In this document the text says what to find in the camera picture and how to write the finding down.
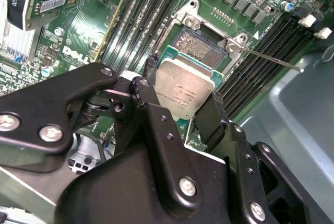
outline silver screw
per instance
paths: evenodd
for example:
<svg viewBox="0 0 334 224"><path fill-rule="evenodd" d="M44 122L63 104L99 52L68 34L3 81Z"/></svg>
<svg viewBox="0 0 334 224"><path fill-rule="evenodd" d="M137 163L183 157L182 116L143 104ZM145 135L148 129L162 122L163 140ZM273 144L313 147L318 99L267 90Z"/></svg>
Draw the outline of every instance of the silver screw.
<svg viewBox="0 0 334 224"><path fill-rule="evenodd" d="M188 27L193 27L195 25L195 20L193 18L187 18L186 19L186 25Z"/></svg>
<svg viewBox="0 0 334 224"><path fill-rule="evenodd" d="M259 221L266 220L265 212L263 211L263 209L260 207L259 204L257 204L256 202L252 202L250 206L251 206L250 209L256 219L258 219Z"/></svg>
<svg viewBox="0 0 334 224"><path fill-rule="evenodd" d="M20 120L11 114L0 115L0 131L7 132L16 129L20 125Z"/></svg>
<svg viewBox="0 0 334 224"><path fill-rule="evenodd" d="M270 152L270 148L267 145L262 144L262 147L266 152Z"/></svg>
<svg viewBox="0 0 334 224"><path fill-rule="evenodd" d="M103 74L105 74L105 75L108 75L108 76L112 76L113 75L113 73L111 72L111 70L109 69L109 68L103 68L103 69L101 69L101 72L103 73Z"/></svg>
<svg viewBox="0 0 334 224"><path fill-rule="evenodd" d="M196 186L191 180L187 178L181 178L179 185L182 193L184 193L185 195L194 196L196 194Z"/></svg>
<svg viewBox="0 0 334 224"><path fill-rule="evenodd" d="M229 50L229 52L233 53L235 51L235 46L234 45L229 45L228 50Z"/></svg>
<svg viewBox="0 0 334 224"><path fill-rule="evenodd" d="M241 127L235 125L235 129L236 129L238 132L242 133L242 129L241 129Z"/></svg>
<svg viewBox="0 0 334 224"><path fill-rule="evenodd" d="M147 82L146 80L144 80L144 79L141 79L139 82L140 82L142 85L146 86L146 87L149 87L149 86L150 86L150 84L148 84L148 82Z"/></svg>
<svg viewBox="0 0 334 224"><path fill-rule="evenodd" d="M63 131L57 126L45 126L39 134L41 139L46 142L57 142L63 138Z"/></svg>

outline label sticker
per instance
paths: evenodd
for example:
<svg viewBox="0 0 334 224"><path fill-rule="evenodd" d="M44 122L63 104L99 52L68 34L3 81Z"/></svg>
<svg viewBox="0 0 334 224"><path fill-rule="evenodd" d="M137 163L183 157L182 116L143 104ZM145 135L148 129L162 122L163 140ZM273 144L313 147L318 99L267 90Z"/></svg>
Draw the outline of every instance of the label sticker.
<svg viewBox="0 0 334 224"><path fill-rule="evenodd" d="M40 13L64 5L66 0L50 0L42 3Z"/></svg>

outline cable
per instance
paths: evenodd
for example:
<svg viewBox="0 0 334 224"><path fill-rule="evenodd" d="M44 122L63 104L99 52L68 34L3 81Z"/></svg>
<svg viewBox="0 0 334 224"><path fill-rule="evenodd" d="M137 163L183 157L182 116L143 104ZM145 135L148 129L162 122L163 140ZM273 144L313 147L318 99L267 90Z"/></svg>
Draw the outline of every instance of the cable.
<svg viewBox="0 0 334 224"><path fill-rule="evenodd" d="M87 132L85 132L83 130L78 130L76 133L77 134L81 134L82 136L86 136L87 138L90 138L92 141L94 141L95 144L98 147L101 162L105 162L106 161L106 157L105 157L104 151L103 151L103 146L102 146L102 144L101 144L101 142L100 142L100 140L98 138L96 138L94 135L92 135L90 133L87 133Z"/></svg>
<svg viewBox="0 0 334 224"><path fill-rule="evenodd" d="M107 148L104 148L104 151L105 151L111 158L114 158L114 156L111 154L111 152L110 152Z"/></svg>

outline blue connector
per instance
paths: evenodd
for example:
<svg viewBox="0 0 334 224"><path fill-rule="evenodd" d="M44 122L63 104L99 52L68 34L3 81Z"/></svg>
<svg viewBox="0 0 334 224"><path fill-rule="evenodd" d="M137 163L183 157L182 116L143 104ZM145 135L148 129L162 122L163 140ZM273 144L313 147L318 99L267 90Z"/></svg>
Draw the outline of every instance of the blue connector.
<svg viewBox="0 0 334 224"><path fill-rule="evenodd" d="M22 54L17 54L15 55L13 62L14 63L20 63L23 60L23 55Z"/></svg>

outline heatsink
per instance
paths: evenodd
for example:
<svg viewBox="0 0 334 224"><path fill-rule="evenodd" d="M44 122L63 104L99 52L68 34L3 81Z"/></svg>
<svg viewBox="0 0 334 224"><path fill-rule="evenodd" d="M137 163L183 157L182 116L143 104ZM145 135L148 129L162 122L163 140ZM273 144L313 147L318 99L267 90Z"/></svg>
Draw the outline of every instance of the heatsink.
<svg viewBox="0 0 334 224"><path fill-rule="evenodd" d="M30 60L35 53L39 32L22 31L7 20L7 1L0 0L0 55L15 63Z"/></svg>

